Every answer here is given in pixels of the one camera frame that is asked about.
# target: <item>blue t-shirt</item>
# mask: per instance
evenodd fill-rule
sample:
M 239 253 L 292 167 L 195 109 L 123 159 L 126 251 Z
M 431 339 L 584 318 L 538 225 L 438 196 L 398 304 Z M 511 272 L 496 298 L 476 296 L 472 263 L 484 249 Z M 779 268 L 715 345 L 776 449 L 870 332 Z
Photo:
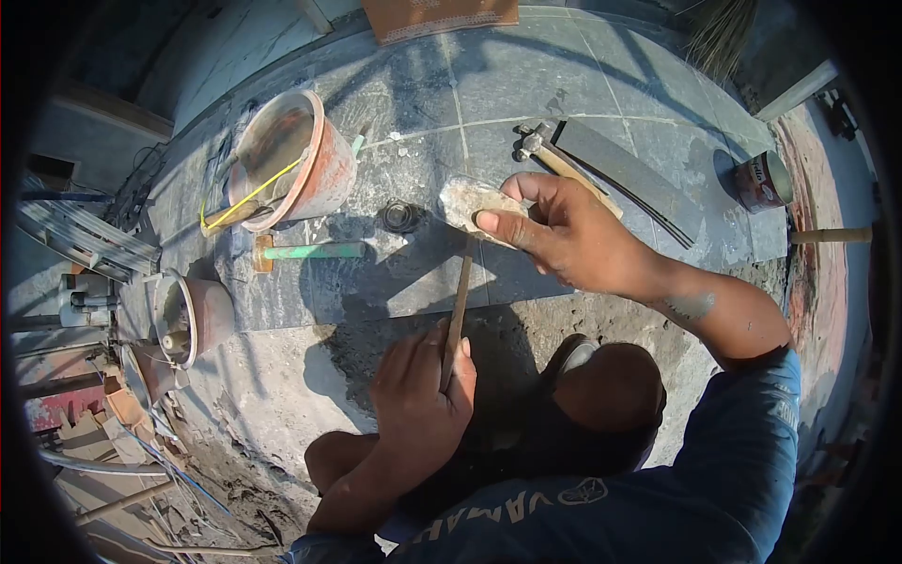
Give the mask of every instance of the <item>blue t-shirt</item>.
M 315 533 L 289 561 L 763 562 L 793 494 L 800 366 L 720 373 L 672 467 L 509 480 L 477 491 L 388 557 L 373 536 Z

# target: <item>hammer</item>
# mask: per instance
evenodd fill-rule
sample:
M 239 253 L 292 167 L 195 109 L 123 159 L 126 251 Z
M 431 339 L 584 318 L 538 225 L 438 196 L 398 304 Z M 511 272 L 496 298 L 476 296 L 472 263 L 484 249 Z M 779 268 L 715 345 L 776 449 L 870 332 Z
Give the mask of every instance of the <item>hammer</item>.
M 531 155 L 536 155 L 540 161 L 544 162 L 558 175 L 565 178 L 571 178 L 582 184 L 587 190 L 592 192 L 593 195 L 598 198 L 598 201 L 602 202 L 615 217 L 618 219 L 623 217 L 623 210 L 614 203 L 614 200 L 602 194 L 602 192 L 585 176 L 580 174 L 572 164 L 561 158 L 563 155 L 558 155 L 556 154 L 557 151 L 552 150 L 554 145 L 551 144 L 551 135 L 554 133 L 554 128 L 552 128 L 549 123 L 543 121 L 538 124 L 535 129 L 530 129 L 525 124 L 522 124 L 518 126 L 517 130 L 522 134 L 526 134 L 526 137 L 523 138 L 523 148 L 517 150 L 518 161 L 524 162 Z

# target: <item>shoe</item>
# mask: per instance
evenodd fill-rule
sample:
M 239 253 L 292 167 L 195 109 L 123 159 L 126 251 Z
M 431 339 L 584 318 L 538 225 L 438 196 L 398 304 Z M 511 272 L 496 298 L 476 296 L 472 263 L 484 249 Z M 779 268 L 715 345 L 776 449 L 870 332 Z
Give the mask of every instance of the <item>shoe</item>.
M 601 345 L 598 344 L 598 341 L 585 335 L 577 334 L 571 337 L 574 338 L 570 343 L 567 343 L 567 340 L 570 339 L 566 339 L 561 345 L 561 348 L 567 345 L 569 347 L 569 350 L 564 353 L 565 356 L 563 361 L 561 362 L 561 366 L 557 369 L 556 379 L 560 378 L 567 372 L 570 372 L 574 368 L 582 366 L 585 363 L 589 362 L 589 359 L 592 358 L 592 355 L 595 354 L 595 351 L 601 348 Z

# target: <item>green handle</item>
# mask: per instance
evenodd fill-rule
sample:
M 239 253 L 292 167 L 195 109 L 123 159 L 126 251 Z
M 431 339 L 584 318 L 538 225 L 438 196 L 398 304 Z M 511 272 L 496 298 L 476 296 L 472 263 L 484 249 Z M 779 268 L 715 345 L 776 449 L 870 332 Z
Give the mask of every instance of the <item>green handle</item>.
M 362 258 L 365 243 L 323 243 L 322 245 L 273 246 L 263 251 L 271 261 L 283 258 Z

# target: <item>fingernail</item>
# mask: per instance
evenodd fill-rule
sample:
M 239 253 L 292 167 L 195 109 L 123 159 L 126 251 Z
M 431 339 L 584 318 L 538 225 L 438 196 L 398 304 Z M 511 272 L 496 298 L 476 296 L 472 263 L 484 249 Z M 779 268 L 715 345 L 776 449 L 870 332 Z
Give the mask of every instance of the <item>fingernail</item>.
M 483 231 L 494 233 L 498 230 L 498 214 L 491 211 L 481 211 L 476 214 L 476 225 Z

